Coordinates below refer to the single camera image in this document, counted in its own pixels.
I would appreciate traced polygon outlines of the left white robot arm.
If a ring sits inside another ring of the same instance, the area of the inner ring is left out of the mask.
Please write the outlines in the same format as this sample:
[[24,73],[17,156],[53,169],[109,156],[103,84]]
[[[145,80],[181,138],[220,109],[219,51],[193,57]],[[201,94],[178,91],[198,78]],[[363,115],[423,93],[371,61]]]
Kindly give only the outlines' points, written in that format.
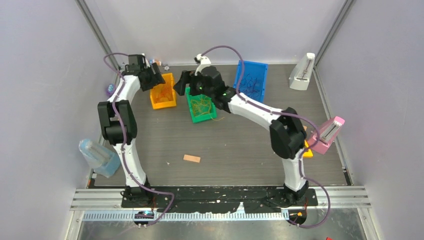
[[138,127],[131,103],[138,91],[151,90],[165,81],[158,65],[150,64],[144,53],[129,54],[127,58],[128,64],[122,70],[116,69],[118,85],[108,100],[98,103],[97,111],[101,134],[117,152],[125,174],[123,201],[148,207],[156,191],[150,188],[138,156]]

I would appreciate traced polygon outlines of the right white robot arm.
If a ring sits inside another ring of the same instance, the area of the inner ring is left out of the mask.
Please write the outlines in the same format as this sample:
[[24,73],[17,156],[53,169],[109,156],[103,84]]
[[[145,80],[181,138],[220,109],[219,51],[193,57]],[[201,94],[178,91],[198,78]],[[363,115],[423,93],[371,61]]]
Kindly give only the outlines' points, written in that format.
[[288,107],[285,110],[267,106],[228,86],[214,66],[204,68],[200,73],[184,70],[173,89],[180,96],[205,95],[216,108],[242,116],[269,131],[273,152],[281,157],[284,169],[283,197],[291,205],[299,205],[306,197],[309,187],[304,177],[303,154],[306,132],[297,112]]

